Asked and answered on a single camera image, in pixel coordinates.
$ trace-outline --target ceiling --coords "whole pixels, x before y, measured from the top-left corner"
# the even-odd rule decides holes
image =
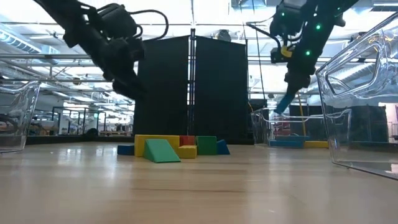
[[[251,73],[251,83],[260,85],[255,79],[259,79],[258,55],[268,57],[269,52],[275,43],[269,38],[259,34],[256,39],[256,32],[243,24],[247,21],[262,21],[270,18],[275,13],[275,6],[280,0],[253,0],[255,3],[254,11],[251,0],[244,3],[243,7],[236,7],[237,0],[150,0],[150,1],[128,1],[128,0],[82,0],[94,7],[101,7],[115,2],[124,4],[128,11],[138,11],[143,9],[156,9],[167,15],[170,22],[170,29],[167,37],[189,35],[190,29],[196,29],[196,35],[212,37],[220,29],[229,30],[229,34],[234,42],[244,43],[248,39],[250,61],[249,72]],[[358,32],[367,31],[390,16],[394,8],[390,9],[384,5],[385,10],[375,10],[377,4],[384,4],[381,0],[360,0],[354,8],[344,14],[346,27],[335,27],[333,33],[323,51],[322,57],[330,58],[342,50],[349,38]],[[398,4],[396,1],[388,1],[389,4]],[[144,39],[159,36],[164,30],[164,20],[157,14],[141,14],[134,16],[138,24],[144,29]],[[259,24],[262,29],[267,30],[268,20]],[[29,45],[42,48],[51,47],[59,54],[82,54],[81,48],[74,47],[69,49],[63,41],[64,30],[58,26],[54,20],[33,0],[13,0],[8,1],[0,7],[0,30],[8,30],[16,37],[23,39]],[[2,54],[25,54],[25,52],[0,42],[0,53]],[[91,79],[102,80],[102,71],[93,66],[91,60],[60,60],[56,67],[44,67],[42,62],[26,59],[0,59],[0,69],[9,78],[56,78],[56,79]],[[283,66],[268,68],[272,73],[280,75],[265,76],[264,83],[277,83],[268,91],[284,91],[285,84],[279,82],[283,80]],[[110,83],[45,83],[43,90],[53,93],[61,98],[72,99],[80,103],[119,103],[129,104],[133,101],[119,96],[111,91]]]

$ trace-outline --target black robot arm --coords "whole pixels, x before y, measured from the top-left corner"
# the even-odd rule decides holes
[[[343,13],[358,0],[295,2],[282,0],[273,16],[269,33],[248,24],[274,40],[276,37],[282,39],[282,44],[277,40],[278,47],[271,51],[271,62],[287,62],[288,68],[285,75],[287,91],[275,110],[279,114],[285,111],[300,89],[308,87],[310,76],[315,73],[315,64],[334,26],[345,26]]]
[[[145,89],[134,72],[134,62],[145,58],[142,27],[131,17],[133,14],[155,12],[165,18],[165,32],[169,29],[167,17],[156,10],[127,12],[123,5],[108,4],[96,9],[78,0],[34,0],[62,28],[67,45],[79,45],[104,72],[104,78],[113,81],[113,89],[133,100],[141,99]]]

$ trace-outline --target yellow part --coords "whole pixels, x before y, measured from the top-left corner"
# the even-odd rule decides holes
[[[293,52],[287,50],[287,46],[282,46],[280,53],[285,57],[292,57]]]
[[[310,148],[310,149],[326,148],[326,149],[328,149],[329,144],[326,141],[305,141],[304,148]]]
[[[195,159],[198,155],[197,146],[180,146],[177,151],[180,159]]]
[[[177,152],[180,147],[180,136],[158,136],[158,135],[145,135],[136,134],[134,138],[134,154],[136,157],[144,156],[145,140],[146,139],[165,139],[169,142],[171,147]]]

